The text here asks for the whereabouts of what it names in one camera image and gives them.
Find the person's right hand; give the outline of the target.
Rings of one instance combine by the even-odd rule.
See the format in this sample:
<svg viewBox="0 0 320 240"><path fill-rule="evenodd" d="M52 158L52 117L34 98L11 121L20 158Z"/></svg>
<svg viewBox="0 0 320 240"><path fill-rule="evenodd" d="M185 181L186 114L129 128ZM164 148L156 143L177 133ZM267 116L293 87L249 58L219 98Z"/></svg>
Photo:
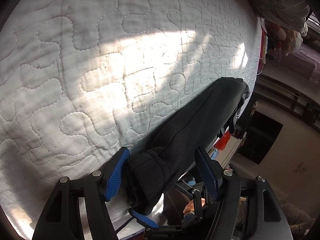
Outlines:
<svg viewBox="0 0 320 240"><path fill-rule="evenodd" d="M201 198L201 206L204 207L206 204L206 201L204 198ZM194 201L191 200L184 208L183 210L183 214L186 215L190 212L194 212L195 211L195 206L194 206Z"/></svg>

